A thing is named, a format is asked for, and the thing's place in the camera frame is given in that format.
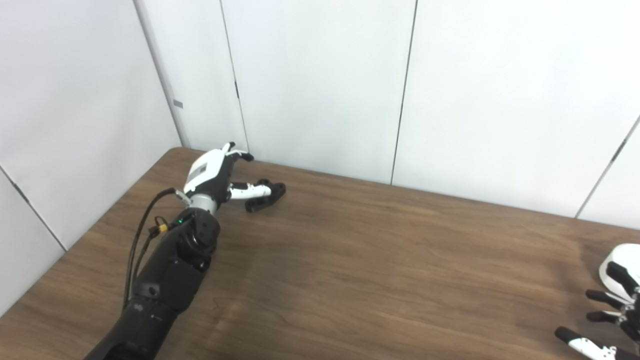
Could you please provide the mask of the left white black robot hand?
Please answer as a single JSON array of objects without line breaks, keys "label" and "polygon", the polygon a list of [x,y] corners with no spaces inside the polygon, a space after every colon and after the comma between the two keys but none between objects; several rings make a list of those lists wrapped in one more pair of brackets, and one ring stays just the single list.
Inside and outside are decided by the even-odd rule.
[{"label": "left white black robot hand", "polygon": [[197,201],[220,205],[230,200],[269,198],[275,194],[273,185],[231,181],[238,160],[254,160],[251,153],[234,146],[234,142],[228,142],[222,148],[204,153],[192,164],[183,187],[192,205]]}]

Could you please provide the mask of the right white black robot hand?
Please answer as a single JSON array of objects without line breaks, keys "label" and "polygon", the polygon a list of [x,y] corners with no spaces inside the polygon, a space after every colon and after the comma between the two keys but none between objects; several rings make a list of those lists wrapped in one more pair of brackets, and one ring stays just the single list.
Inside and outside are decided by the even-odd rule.
[{"label": "right white black robot hand", "polygon": [[[617,326],[638,347],[640,342],[639,283],[626,267],[615,261],[610,261],[606,264],[605,274],[622,286],[630,300],[624,300],[611,292],[588,289],[585,292],[585,296],[589,300],[609,305],[615,311],[592,311],[588,312],[585,317],[589,322],[606,322]],[[566,326],[558,326],[554,331],[554,335],[569,348],[589,360],[639,359],[639,354],[595,341]]]}]

